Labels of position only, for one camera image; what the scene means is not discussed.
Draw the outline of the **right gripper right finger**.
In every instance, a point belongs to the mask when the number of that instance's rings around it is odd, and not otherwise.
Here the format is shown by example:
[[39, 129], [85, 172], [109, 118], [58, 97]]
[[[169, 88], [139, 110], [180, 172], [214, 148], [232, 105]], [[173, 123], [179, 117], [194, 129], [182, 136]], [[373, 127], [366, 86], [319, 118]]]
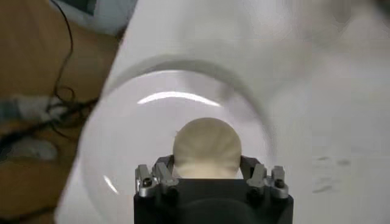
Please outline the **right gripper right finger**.
[[241, 156], [240, 171], [250, 191], [259, 197], [269, 194], [272, 198], [288, 198], [289, 187], [285, 182], [285, 170], [282, 166], [274, 166], [271, 174], [264, 164], [256, 158]]

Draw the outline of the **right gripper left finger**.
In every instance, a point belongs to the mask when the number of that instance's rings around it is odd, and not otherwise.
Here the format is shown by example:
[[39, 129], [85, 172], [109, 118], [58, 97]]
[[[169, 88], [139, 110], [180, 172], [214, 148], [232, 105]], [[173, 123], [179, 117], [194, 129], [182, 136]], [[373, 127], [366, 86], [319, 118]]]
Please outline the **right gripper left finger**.
[[146, 164], [140, 164], [135, 169], [135, 190], [139, 197], [154, 197], [160, 191], [167, 194], [175, 188], [179, 180], [172, 174], [174, 156], [159, 157], [150, 172]]

